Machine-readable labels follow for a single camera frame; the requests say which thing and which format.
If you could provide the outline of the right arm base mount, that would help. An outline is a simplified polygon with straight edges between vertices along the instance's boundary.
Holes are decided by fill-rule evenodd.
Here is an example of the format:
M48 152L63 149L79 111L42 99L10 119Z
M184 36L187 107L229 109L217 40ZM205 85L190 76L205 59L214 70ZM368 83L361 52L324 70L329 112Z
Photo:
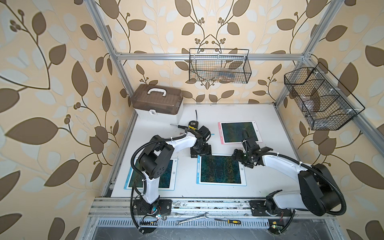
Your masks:
M285 233L296 215L295 209L280 209L272 200L252 200L249 204L253 217L277 218L269 220L268 231L273 235Z

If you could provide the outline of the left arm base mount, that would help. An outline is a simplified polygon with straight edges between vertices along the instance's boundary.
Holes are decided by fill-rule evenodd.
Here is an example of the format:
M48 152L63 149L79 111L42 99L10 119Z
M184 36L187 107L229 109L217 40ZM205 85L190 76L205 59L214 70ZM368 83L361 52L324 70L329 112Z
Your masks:
M149 227L157 227L159 220L165 220L171 214L172 200L157 199L154 203L148 204L144 199L130 200L130 213L134 226L139 233L147 234Z

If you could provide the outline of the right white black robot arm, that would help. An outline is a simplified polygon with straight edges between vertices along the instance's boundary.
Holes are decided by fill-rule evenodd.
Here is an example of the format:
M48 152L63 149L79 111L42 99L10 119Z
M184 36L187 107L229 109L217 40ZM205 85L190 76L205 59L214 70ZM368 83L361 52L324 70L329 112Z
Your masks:
M315 216L341 216L347 211L345 197L328 168L322 164L308 165L274 152L272 148L235 149L232 159L245 167L264 166L291 178L299 185L297 191L276 190L268 194L259 209L276 216L283 210L308 211Z

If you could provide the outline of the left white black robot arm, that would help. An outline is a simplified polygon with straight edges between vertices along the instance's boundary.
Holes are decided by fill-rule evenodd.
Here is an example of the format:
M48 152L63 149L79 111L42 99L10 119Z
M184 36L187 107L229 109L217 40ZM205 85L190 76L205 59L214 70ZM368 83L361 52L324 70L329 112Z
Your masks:
M141 176L143 191L139 193L147 205L154 205L159 197L160 177L166 171L173 153L191 149L191 157L211 155L212 147L208 144L211 132L188 130L173 138L155 135L148 143L140 146L131 157L131 168Z

